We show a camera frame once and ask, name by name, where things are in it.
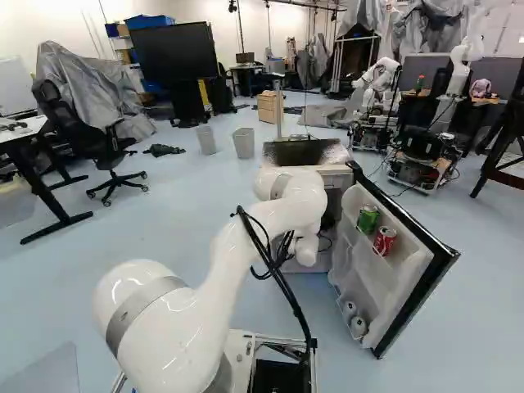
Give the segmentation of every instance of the soda can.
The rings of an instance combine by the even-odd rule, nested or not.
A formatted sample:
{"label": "soda can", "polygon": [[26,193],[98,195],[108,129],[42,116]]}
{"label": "soda can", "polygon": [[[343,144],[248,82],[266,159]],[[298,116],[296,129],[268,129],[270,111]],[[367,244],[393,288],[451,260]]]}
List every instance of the soda can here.
{"label": "soda can", "polygon": [[373,243],[375,254],[387,256],[390,254],[393,244],[396,240],[396,231],[389,227],[380,227]]}
{"label": "soda can", "polygon": [[372,234],[377,226],[379,215],[380,213],[376,206],[362,206],[359,212],[359,219],[357,220],[357,227],[366,235]]}

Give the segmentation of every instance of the black chair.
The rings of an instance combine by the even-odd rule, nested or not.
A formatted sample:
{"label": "black chair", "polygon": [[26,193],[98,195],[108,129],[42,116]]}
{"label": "black chair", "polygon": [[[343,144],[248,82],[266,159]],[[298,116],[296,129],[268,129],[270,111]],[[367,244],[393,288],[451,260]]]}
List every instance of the black chair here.
{"label": "black chair", "polygon": [[58,133],[69,142],[75,155],[94,160],[98,170],[108,170],[111,174],[111,180],[87,190],[88,197],[93,199],[96,191],[108,188],[106,195],[102,198],[102,203],[104,206],[111,206],[110,197],[117,187],[139,187],[144,192],[149,190],[145,184],[128,181],[132,178],[147,178],[146,172],[118,176],[113,171],[127,154],[136,153],[125,150],[126,147],[136,142],[134,138],[118,139],[116,137],[115,126],[124,121],[123,118],[108,124],[106,133],[104,133],[100,129],[85,124],[69,104],[61,100],[60,92],[51,80],[35,81],[32,91],[42,112],[55,125]]}

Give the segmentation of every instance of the white wall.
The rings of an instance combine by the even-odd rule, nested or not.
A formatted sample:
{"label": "white wall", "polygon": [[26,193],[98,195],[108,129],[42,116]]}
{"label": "white wall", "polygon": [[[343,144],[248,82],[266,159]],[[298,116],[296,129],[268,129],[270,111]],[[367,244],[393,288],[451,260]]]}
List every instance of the white wall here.
{"label": "white wall", "polygon": [[0,0],[0,57],[21,56],[26,69],[34,72],[38,44],[49,39],[79,55],[111,56],[107,41],[102,43],[105,47],[93,44],[82,16],[84,8],[90,11],[88,23],[93,19],[104,39],[99,12],[87,0]]}
{"label": "white wall", "polygon": [[[264,49],[269,45],[265,3],[262,0],[241,0],[240,4],[244,48],[246,52],[254,52],[256,60],[264,61]],[[137,14],[166,14],[178,23],[209,21],[219,61],[226,67],[232,66],[236,63],[235,53],[241,52],[237,34],[237,13],[228,12],[227,0],[102,0],[102,6],[109,21],[123,20]],[[275,56],[286,56],[288,36],[295,37],[297,48],[304,47],[308,28],[307,8],[270,3],[269,18]],[[324,32],[324,21],[325,13],[319,11],[317,32]]]}
{"label": "white wall", "polygon": [[524,0],[517,0],[512,5],[512,0],[498,0],[497,7],[491,11],[486,22],[484,44],[486,54],[495,51],[497,41],[504,24],[509,16],[507,29],[497,51],[497,55],[524,56],[524,43],[519,43],[519,38],[524,36]]}

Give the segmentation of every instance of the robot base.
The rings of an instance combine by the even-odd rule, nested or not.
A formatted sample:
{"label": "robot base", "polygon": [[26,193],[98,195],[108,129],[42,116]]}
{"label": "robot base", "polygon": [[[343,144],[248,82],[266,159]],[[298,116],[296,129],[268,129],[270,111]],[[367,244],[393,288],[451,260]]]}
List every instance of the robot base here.
{"label": "robot base", "polygon": [[[227,366],[220,365],[215,380],[204,393],[317,393],[317,350],[311,348],[309,363],[298,369],[298,352],[304,350],[303,340],[231,329],[224,347],[223,362]],[[111,393],[123,391],[127,379],[121,372]]]}

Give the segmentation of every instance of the green soda can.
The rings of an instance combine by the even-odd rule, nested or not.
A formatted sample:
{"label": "green soda can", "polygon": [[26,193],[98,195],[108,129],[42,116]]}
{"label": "green soda can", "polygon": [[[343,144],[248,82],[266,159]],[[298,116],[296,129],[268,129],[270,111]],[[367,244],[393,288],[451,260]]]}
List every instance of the green soda can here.
{"label": "green soda can", "polygon": [[364,205],[360,208],[359,219],[357,227],[365,233],[370,235],[377,227],[378,216],[380,215],[376,206]]}

